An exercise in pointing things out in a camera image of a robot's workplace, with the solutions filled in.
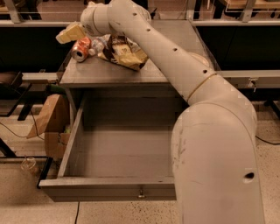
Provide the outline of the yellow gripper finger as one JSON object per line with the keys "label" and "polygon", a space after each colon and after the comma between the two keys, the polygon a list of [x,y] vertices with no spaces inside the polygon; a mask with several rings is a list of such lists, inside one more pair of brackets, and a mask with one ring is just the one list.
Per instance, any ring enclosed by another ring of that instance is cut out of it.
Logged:
{"label": "yellow gripper finger", "polygon": [[86,33],[82,25],[80,23],[73,22],[56,36],[56,40],[60,44],[65,44],[85,37]]}

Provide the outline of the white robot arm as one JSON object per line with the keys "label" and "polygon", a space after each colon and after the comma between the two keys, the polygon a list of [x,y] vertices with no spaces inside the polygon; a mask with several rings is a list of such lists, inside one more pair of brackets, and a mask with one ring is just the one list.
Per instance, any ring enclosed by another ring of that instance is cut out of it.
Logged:
{"label": "white robot arm", "polygon": [[151,25],[132,0],[91,3],[57,36],[120,34],[139,44],[188,103],[171,137],[181,224],[265,224],[256,162],[256,111],[235,87]]}

